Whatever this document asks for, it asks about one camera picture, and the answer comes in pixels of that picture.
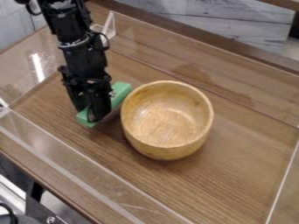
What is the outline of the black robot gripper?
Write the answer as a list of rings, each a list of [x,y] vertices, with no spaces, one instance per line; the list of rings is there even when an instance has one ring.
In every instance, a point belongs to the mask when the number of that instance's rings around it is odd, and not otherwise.
[[[101,38],[62,39],[58,43],[65,59],[65,64],[58,68],[62,85],[74,109],[81,111],[88,107],[90,123],[101,121],[112,110],[108,48]]]

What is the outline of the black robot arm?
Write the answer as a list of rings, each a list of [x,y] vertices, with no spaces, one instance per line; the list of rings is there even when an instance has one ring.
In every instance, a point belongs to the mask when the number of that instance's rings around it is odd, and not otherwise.
[[[86,110],[89,123],[100,121],[112,110],[112,78],[105,71],[109,45],[101,40],[106,35],[90,29],[86,0],[35,0],[38,12],[31,9],[31,0],[14,1],[30,15],[42,15],[65,60],[58,71],[72,104],[77,111]]]

